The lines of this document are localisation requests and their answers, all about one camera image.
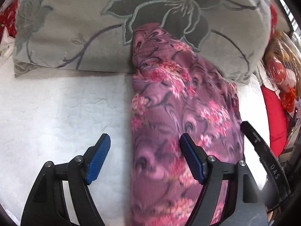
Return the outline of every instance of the gray pillow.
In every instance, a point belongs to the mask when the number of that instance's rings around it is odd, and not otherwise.
[[[248,82],[270,19],[268,0],[20,0],[15,73],[38,66],[134,72],[133,31],[159,22],[225,78]]]

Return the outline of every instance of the purple floral fabric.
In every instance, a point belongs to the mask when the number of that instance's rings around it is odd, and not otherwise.
[[[135,30],[132,100],[132,226],[183,226],[202,186],[179,148],[189,133],[208,155],[243,159],[235,84],[157,23]],[[227,192],[223,181],[211,223],[220,220]]]

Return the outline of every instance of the red fabric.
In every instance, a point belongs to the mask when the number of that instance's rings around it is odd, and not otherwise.
[[[18,8],[18,0],[15,0],[4,12],[0,13],[0,41],[3,36],[4,26],[12,37],[16,37],[15,15]]]
[[[272,3],[270,3],[270,10],[271,10],[271,35],[270,35],[270,39],[273,37],[274,33],[275,33],[275,27],[277,24],[277,11],[275,9],[275,7],[273,6]]]
[[[270,147],[278,157],[286,144],[287,117],[283,111],[281,101],[276,93],[265,86],[261,86],[266,111],[268,114],[268,127],[270,129]]]

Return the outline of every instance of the mattress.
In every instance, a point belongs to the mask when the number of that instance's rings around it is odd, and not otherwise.
[[[96,143],[102,133],[111,149],[98,179],[90,186],[107,226],[123,226],[129,215],[132,75],[36,69],[14,78],[13,61],[0,62],[0,204],[16,221],[46,161],[69,162]],[[239,85],[242,120],[269,144],[268,119],[259,83]],[[246,162],[259,187],[266,172],[245,139]],[[69,191],[66,203],[77,223]]]

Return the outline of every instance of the metal bolt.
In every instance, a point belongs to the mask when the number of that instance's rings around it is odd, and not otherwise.
[[[52,161],[47,161],[45,164],[44,164],[44,166],[45,167],[51,167],[52,166]]]
[[[76,157],[74,158],[74,160],[77,161],[77,162],[80,162],[80,161],[82,161],[83,159],[84,159],[84,158],[83,158],[82,155],[78,155],[78,156],[76,156]]]
[[[214,162],[214,161],[216,161],[216,157],[214,155],[209,155],[208,161]]]
[[[246,166],[246,162],[243,160],[239,161],[238,164],[240,164],[242,167]]]

